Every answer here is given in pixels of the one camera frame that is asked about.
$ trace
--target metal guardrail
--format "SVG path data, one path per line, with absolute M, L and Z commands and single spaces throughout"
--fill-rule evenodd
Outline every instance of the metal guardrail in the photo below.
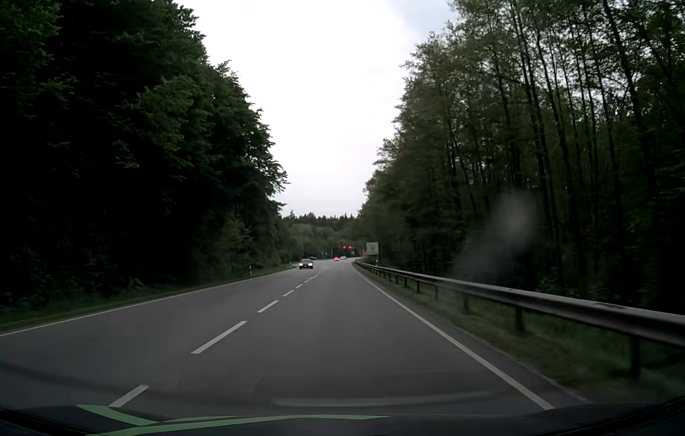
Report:
M 439 298 L 439 288 L 458 292 L 464 296 L 465 313 L 469 312 L 469 296 L 514 306 L 514 328 L 517 332 L 525 332 L 522 310 L 527 309 L 628 335 L 631 338 L 631 374 L 633 375 L 638 375 L 640 372 L 639 339 L 685 349 L 684 315 L 446 279 L 365 264 L 359 260 L 356 260 L 355 264 L 372 273 L 387 277 L 389 282 L 391 276 L 397 284 L 402 279 L 405 286 L 408 280 L 412 280 L 416 283 L 415 292 L 421 292 L 421 283 L 431 285 L 434 288 L 435 300 Z

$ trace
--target solid white edge line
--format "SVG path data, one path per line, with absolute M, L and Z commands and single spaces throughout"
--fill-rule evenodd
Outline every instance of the solid white edge line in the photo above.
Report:
M 149 389 L 148 385 L 138 385 L 134 390 L 131 390 L 130 392 L 127 392 L 125 395 L 122 395 L 117 401 L 112 402 L 109 404 L 109 407 L 122 407 L 124 406 L 128 401 L 132 400 L 133 398 L 137 397 L 139 393 Z
M 280 274 L 280 273 L 284 273 L 284 272 L 283 272 L 283 271 L 279 271 L 278 273 L 275 272 L 275 273 L 273 273 L 273 274 Z M 0 337 L 9 336 L 9 335 L 12 335 L 12 334 L 17 334 L 17 333 L 22 333 L 22 332 L 25 332 L 25 331 L 32 331 L 32 330 L 36 330 L 36 329 L 42 328 L 42 327 L 50 327 L 50 326 L 54 326 L 54 325 L 57 325 L 57 324 L 68 323 L 68 322 L 71 322 L 71 321 L 83 320 L 83 319 L 85 319 L 85 318 L 96 317 L 97 315 L 103 315 L 104 313 L 116 312 L 117 310 L 124 310 L 124 309 L 129 309 L 129 308 L 131 308 L 131 307 L 143 306 L 144 304 L 150 304 L 150 303 L 152 303 L 152 302 L 158 302 L 158 301 L 163 301 L 163 300 L 169 300 L 169 299 L 171 299 L 171 298 L 177 298 L 177 297 L 180 297 L 180 296 L 187 296 L 187 295 L 191 295 L 191 294 L 194 294 L 194 293 L 197 293 L 197 292 L 210 291 L 211 289 L 222 288 L 222 287 L 224 287 L 224 286 L 237 285 L 237 284 L 239 284 L 239 283 L 250 282 L 251 280 L 264 279 L 265 277 L 269 277 L 269 276 L 271 276 L 271 275 L 272 275 L 272 274 L 260 275 L 259 277 L 253 277 L 253 278 L 251 278 L 251 279 L 239 280 L 239 281 L 237 281 L 237 282 L 225 283 L 225 284 L 223 284 L 223 285 L 211 286 L 210 288 L 204 288 L 204 289 L 198 289 L 198 290 L 196 290 L 196 291 L 184 292 L 184 293 L 182 293 L 182 294 L 176 294 L 176 295 L 174 295 L 174 296 L 164 296 L 164 297 L 158 298 L 158 299 L 156 299 L 156 300 L 148 300 L 148 301 L 137 302 L 137 303 L 131 304 L 131 305 L 129 305 L 129 306 L 115 307 L 114 309 L 104 310 L 103 312 L 89 313 L 89 314 L 87 314 L 87 315 L 82 315 L 82 316 L 80 316 L 80 317 L 68 318 L 67 320 L 61 320 L 61 321 L 56 321 L 56 322 L 53 322 L 53 323 L 41 324 L 41 325 L 38 325 L 38 326 L 33 326 L 33 327 L 24 328 L 24 329 L 22 329 L 22 330 L 8 331 L 8 332 L 6 332 L 6 333 L 1 333 L 1 334 L 0 334 Z
M 522 384 L 520 384 L 519 381 L 513 379 L 512 377 L 510 377 L 509 375 L 507 375 L 506 373 L 504 373 L 504 372 L 501 371 L 500 369 L 498 369 L 498 368 L 496 368 L 495 366 L 493 366 L 491 362 L 488 362 L 487 360 L 485 360 L 484 358 L 482 358 L 482 356 L 480 356 L 479 354 L 477 354 L 477 353 L 475 353 L 475 352 L 469 350 L 464 344 L 462 344 L 462 343 L 456 341 L 452 336 L 450 336 L 449 334 L 447 334 L 447 333 L 445 333 L 444 331 L 440 330 L 439 327 L 436 327 L 434 324 L 432 324 L 432 323 L 426 321 L 426 319 L 425 319 L 424 317 L 421 317 L 420 315 L 418 315 L 417 313 L 415 313 L 412 309 L 410 309 L 409 307 L 407 307 L 407 306 L 405 306 L 404 304 L 402 304 L 399 300 L 396 300 L 394 297 L 388 295 L 385 291 L 383 291 L 383 290 L 380 289 L 377 285 L 375 285 L 374 283 L 372 283 L 367 277 L 364 277 L 364 275 L 362 275 L 360 272 L 358 272 L 355 268 L 354 268 L 353 271 L 356 271 L 356 273 L 359 275 L 359 277 L 361 277 L 362 279 L 366 280 L 367 283 L 369 283 L 370 285 L 372 285 L 373 288 L 375 288 L 375 289 L 377 289 L 378 291 L 380 291 L 383 295 L 385 295 L 386 297 L 390 298 L 391 301 L 393 301 L 393 302 L 395 302 L 396 304 L 398 304 L 402 309 L 406 310 L 406 311 L 409 312 L 411 315 L 413 315 L 414 317 L 418 318 L 421 322 L 423 322 L 423 323 L 425 323 L 427 326 L 429 326 L 432 330 L 434 330 L 435 332 L 439 333 L 440 336 L 444 337 L 444 339 L 447 339 L 451 344 L 453 344 L 453 345 L 455 345 L 456 347 L 458 347 L 462 352 L 466 353 L 467 355 L 469 355 L 471 358 L 473 358 L 473 359 L 476 360 L 477 362 L 480 362 L 481 365 L 483 365 L 485 368 L 489 369 L 493 374 L 498 375 L 499 377 L 501 377 L 501 379 L 502 379 L 503 381 L 509 383 L 509 384 L 510 384 L 513 388 L 515 388 L 516 390 L 519 390 L 523 395 L 525 395 L 525 396 L 527 396 L 529 399 L 531 399 L 531 401 L 535 402 L 536 404 L 539 404 L 539 406 L 540 406 L 542 409 L 544 409 L 545 411 L 548 411 L 548 410 L 550 410 L 550 409 L 555 409 L 554 406 L 552 406 L 549 402 L 546 402 L 543 398 L 541 398 L 541 396 L 536 395 L 536 394 L 533 393 L 529 388 L 527 388 L 527 387 L 523 386 Z
M 261 312 L 264 312 L 264 311 L 267 310 L 267 309 L 270 309 L 270 306 L 272 306 L 272 305 L 275 304 L 276 302 L 278 302 L 278 300 L 275 300 L 274 302 L 271 302 L 270 304 L 268 304 L 268 305 L 266 305 L 265 307 L 261 308 L 260 310 L 257 311 L 257 313 L 261 313 Z
M 243 324 L 245 324 L 247 322 L 248 321 L 241 321 L 241 322 L 235 324 L 234 326 L 230 327 L 224 333 L 222 333 L 219 336 L 214 337 L 212 340 L 206 342 L 202 347 L 198 348 L 197 350 L 194 350 L 192 353 L 193 354 L 200 354 L 200 353 L 204 352 L 206 348 L 210 347 L 211 345 L 215 344 L 216 342 L 221 341 L 222 339 L 224 339 L 224 336 L 230 334 L 231 332 L 234 332 L 235 330 L 240 328 L 240 326 L 242 326 Z

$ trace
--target forest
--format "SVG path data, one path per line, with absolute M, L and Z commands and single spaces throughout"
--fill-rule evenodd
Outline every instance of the forest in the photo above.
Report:
M 685 0 L 451 5 L 357 216 L 281 216 L 270 129 L 191 9 L 0 0 L 0 312 L 378 241 L 385 266 L 685 314 Z
M 453 0 L 357 237 L 385 266 L 685 314 L 685 0 Z
M 289 263 L 269 128 L 194 21 L 0 0 L 0 310 Z

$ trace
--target road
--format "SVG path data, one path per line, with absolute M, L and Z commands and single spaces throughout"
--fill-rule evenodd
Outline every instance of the road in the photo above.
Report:
M 0 405 L 521 415 L 581 400 L 351 260 L 0 336 Z

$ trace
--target grassy roadside verge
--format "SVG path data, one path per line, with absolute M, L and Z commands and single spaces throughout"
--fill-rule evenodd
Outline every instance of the grassy roadside verge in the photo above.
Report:
M 253 276 L 243 276 L 236 279 L 221 280 L 219 282 L 206 283 L 204 285 L 180 289 L 168 290 L 146 287 L 134 289 L 111 298 L 105 298 L 102 296 L 89 296 L 80 300 L 57 301 L 52 302 L 48 305 L 48 307 L 45 307 L 41 310 L 8 310 L 6 312 L 0 312 L 0 333 L 23 327 L 32 327 L 42 323 L 50 323 L 67 318 L 79 317 L 81 315 L 101 312 L 104 310 L 114 309 L 116 307 L 128 306 L 137 302 L 156 300 L 166 296 L 197 291 L 210 288 L 212 286 L 240 282 L 242 280 L 251 279 L 252 277 L 260 277 L 261 275 L 268 275 L 277 272 L 279 273 L 288 269 L 293 269 L 293 267 L 290 265 L 281 265 L 274 268 L 265 268 L 254 272 Z
M 514 328 L 514 308 L 470 297 L 464 313 L 457 292 L 430 285 L 416 292 L 359 268 L 370 280 L 453 323 L 459 329 L 517 359 L 538 373 L 594 401 L 662 402 L 685 395 L 685 358 L 681 350 L 641 341 L 641 374 L 629 373 L 628 337 L 581 323 L 524 311 L 525 333 Z

